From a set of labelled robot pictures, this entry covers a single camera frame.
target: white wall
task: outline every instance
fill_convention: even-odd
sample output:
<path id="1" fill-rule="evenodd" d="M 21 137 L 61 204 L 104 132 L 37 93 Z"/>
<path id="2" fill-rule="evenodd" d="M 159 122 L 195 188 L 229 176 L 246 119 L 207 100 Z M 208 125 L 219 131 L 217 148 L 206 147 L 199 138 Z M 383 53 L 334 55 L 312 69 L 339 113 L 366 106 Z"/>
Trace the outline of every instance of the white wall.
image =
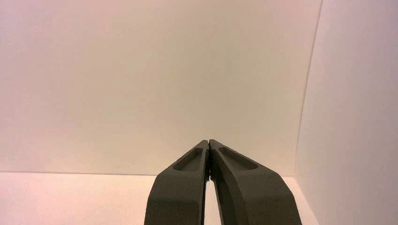
<path id="1" fill-rule="evenodd" d="M 324 0 L 296 179 L 321 225 L 398 224 L 398 1 Z"/>
<path id="2" fill-rule="evenodd" d="M 156 174 L 215 138 L 292 175 L 320 0 L 2 0 L 0 170 Z"/>

